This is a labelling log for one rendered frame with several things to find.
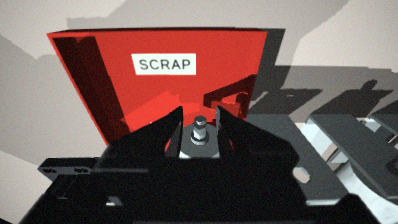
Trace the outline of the red scrap tray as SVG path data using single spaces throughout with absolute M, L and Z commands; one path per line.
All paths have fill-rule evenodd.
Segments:
M 200 115 L 216 127 L 217 106 L 246 121 L 266 35 L 258 28 L 107 28 L 47 36 L 108 146 L 178 106 L 183 127 Z

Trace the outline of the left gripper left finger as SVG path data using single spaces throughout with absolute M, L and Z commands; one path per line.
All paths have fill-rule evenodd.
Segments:
M 101 156 L 180 157 L 183 120 L 183 106 L 178 106 L 166 116 L 111 141 Z

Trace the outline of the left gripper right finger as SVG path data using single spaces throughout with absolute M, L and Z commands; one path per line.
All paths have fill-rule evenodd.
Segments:
M 234 116 L 221 106 L 216 108 L 216 130 L 220 157 L 281 157 L 291 171 L 299 162 L 299 155 L 289 141 Z

